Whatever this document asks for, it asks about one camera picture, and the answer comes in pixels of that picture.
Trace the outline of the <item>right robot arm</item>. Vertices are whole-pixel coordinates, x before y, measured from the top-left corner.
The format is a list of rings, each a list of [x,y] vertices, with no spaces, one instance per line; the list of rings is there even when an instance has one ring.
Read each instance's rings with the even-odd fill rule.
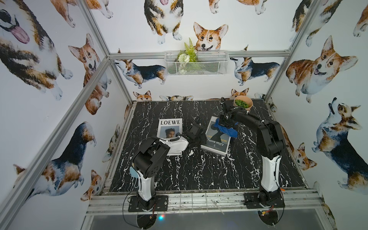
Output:
[[[256,134],[256,150],[262,156],[262,179],[260,182],[259,202],[267,203],[281,197],[279,168],[281,153],[286,149],[281,125],[277,121],[260,119],[255,114],[239,106],[230,105],[225,98],[220,99],[222,114],[218,119],[218,128],[230,137],[238,137],[234,129],[242,124]]]

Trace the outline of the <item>white LOEWE book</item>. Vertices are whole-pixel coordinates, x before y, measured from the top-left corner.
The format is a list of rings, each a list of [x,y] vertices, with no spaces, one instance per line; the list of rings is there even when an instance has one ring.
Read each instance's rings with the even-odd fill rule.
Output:
[[[183,132],[182,118],[160,119],[157,131],[157,137],[163,140],[169,140],[176,137],[176,134]]]

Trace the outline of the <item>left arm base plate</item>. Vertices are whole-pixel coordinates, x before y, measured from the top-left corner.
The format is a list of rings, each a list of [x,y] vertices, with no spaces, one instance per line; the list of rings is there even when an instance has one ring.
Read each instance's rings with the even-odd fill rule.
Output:
[[[167,195],[157,195],[145,201],[140,196],[134,195],[130,198],[128,212],[167,211],[168,199]]]

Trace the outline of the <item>grey Twins story book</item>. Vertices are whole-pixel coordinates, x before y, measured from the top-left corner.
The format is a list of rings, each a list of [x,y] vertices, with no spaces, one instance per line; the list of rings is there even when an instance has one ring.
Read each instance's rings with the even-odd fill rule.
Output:
[[[226,156],[228,153],[231,137],[225,133],[222,133],[220,129],[215,126],[217,119],[217,117],[211,117],[205,134],[206,143],[201,145],[201,149],[221,156]]]

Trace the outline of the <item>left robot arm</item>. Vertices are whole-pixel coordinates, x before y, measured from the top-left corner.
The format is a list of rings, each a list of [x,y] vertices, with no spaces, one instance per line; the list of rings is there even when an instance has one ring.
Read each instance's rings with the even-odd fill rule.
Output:
[[[131,159],[129,169],[130,176],[138,183],[138,198],[144,202],[153,201],[156,196],[154,177],[166,157],[205,144],[205,132],[204,126],[193,123],[183,134],[177,133],[172,138],[149,137],[142,141]]]

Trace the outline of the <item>blue microfiber cloth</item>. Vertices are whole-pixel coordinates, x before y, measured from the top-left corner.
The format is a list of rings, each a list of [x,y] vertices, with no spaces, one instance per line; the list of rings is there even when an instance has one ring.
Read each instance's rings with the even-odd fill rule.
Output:
[[[236,131],[233,128],[226,128],[225,126],[222,126],[219,124],[219,118],[216,119],[215,128],[218,128],[220,130],[220,132],[228,135],[231,138],[237,138],[238,137],[238,131]]]

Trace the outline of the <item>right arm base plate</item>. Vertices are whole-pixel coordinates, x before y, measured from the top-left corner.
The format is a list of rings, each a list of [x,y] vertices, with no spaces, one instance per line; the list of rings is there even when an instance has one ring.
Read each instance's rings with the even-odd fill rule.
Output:
[[[248,209],[284,208],[285,203],[279,191],[244,193],[244,205]]]

